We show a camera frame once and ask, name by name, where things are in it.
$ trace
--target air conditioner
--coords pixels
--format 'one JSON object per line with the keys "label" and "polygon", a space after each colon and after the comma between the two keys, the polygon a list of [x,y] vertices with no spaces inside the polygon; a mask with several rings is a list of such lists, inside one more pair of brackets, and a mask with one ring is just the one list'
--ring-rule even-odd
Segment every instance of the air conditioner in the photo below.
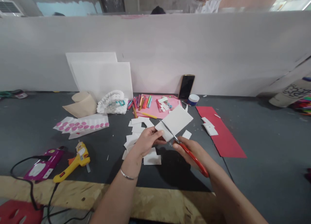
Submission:
{"label": "air conditioner", "polygon": [[0,0],[0,17],[21,17],[24,14],[14,1]]}

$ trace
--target yellow glue gun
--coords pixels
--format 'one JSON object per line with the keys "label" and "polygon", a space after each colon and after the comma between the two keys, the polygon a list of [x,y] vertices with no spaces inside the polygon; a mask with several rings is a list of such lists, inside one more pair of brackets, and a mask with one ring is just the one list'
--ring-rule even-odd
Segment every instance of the yellow glue gun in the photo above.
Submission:
{"label": "yellow glue gun", "polygon": [[56,175],[53,178],[54,183],[60,183],[64,181],[79,165],[87,166],[87,170],[89,172],[89,163],[91,161],[90,157],[88,157],[88,151],[83,142],[79,142],[76,146],[77,156],[73,159],[69,159],[69,167],[66,168],[62,173]]}

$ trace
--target scissor handle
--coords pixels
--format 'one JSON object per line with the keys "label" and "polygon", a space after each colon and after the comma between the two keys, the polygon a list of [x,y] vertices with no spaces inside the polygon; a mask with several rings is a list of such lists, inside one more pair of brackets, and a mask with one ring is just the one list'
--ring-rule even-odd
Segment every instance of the scissor handle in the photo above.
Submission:
{"label": "scissor handle", "polygon": [[193,155],[193,153],[187,148],[187,146],[184,143],[180,143],[179,144],[184,151],[186,151],[186,153],[193,159],[193,161],[198,165],[198,167],[200,168],[200,171],[202,173],[202,175],[204,175],[206,178],[209,177],[207,170],[205,169],[205,167],[202,165],[202,163]]}

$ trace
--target dark gray work surface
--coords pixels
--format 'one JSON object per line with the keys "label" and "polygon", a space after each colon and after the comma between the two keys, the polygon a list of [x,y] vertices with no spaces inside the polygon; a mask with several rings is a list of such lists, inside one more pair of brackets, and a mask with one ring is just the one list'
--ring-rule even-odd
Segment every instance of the dark gray work surface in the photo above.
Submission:
{"label": "dark gray work surface", "polygon": [[[68,180],[112,182],[122,164],[123,144],[125,136],[131,134],[128,123],[133,114],[128,111],[126,115],[109,115],[108,128],[68,140],[68,134],[52,128],[71,116],[62,106],[72,103],[72,95],[32,93],[26,99],[0,101],[1,175],[9,175],[10,168],[26,157],[66,146],[72,154],[62,158],[53,177],[67,167],[66,159],[74,157],[80,140],[88,148],[91,173],[86,168],[77,168]],[[311,167],[311,118],[290,109],[271,108],[256,98],[208,96],[201,97],[198,106],[212,106],[246,153],[247,159],[225,158],[225,162],[235,184],[267,221],[310,223],[311,184],[303,175]],[[191,139],[198,141],[228,173],[223,158],[202,127],[196,108],[189,107],[188,112],[194,118],[185,128],[192,133]],[[143,165],[137,186],[212,190],[209,179],[190,168],[169,145],[157,146],[156,150],[162,156],[162,165]],[[34,162],[20,165],[16,174],[22,175]]]}

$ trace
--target power cord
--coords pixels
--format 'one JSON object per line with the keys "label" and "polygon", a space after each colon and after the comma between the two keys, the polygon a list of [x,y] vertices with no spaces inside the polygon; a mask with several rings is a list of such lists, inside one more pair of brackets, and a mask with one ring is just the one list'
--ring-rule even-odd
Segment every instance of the power cord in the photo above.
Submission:
{"label": "power cord", "polygon": [[[48,160],[50,159],[50,157],[51,157],[51,156],[42,155],[42,156],[32,156],[32,157],[29,157],[29,158],[25,158],[25,159],[23,159],[22,161],[19,161],[18,163],[16,163],[16,164],[12,167],[12,169],[10,170],[10,175],[11,175],[14,179],[22,180],[22,181],[25,181],[25,182],[27,182],[27,183],[30,184],[30,199],[31,199],[31,202],[32,202],[32,205],[33,205],[34,209],[37,210],[37,211],[38,211],[38,210],[44,209],[46,206],[41,206],[40,208],[37,207],[36,200],[35,200],[35,198],[34,198],[34,196],[33,196],[33,183],[32,183],[32,181],[26,180],[26,179],[21,179],[21,178],[16,177],[16,176],[14,175],[14,173],[13,173],[13,170],[14,170],[14,168],[15,168],[17,165],[19,165],[19,164],[21,164],[22,162],[25,162],[25,161],[27,161],[27,160],[29,160],[29,159],[39,159],[39,160],[42,160],[42,161],[48,161]],[[48,210],[47,210],[47,218],[48,218],[49,224],[52,224],[52,223],[51,223],[51,220],[50,220],[50,217],[70,210],[70,209],[65,209],[65,210],[62,210],[62,211],[59,211],[59,212],[55,212],[55,213],[53,213],[53,214],[50,214],[50,206],[51,206],[52,198],[53,198],[53,196],[54,196],[54,193],[55,193],[55,191],[56,191],[58,185],[59,185],[59,183],[56,183],[56,184],[55,184],[55,187],[54,187],[54,189],[53,189],[53,192],[52,192],[52,195],[51,195],[49,204],[48,204],[48,206],[47,206],[47,208],[48,208]],[[91,211],[91,210],[89,210],[89,211],[87,212],[87,214],[86,214],[83,218],[71,218],[71,219],[67,220],[66,222],[64,222],[64,224],[67,224],[67,223],[70,222],[71,220],[83,220],[83,219],[85,219],[85,218],[87,217],[87,215],[90,213],[90,211]]]}

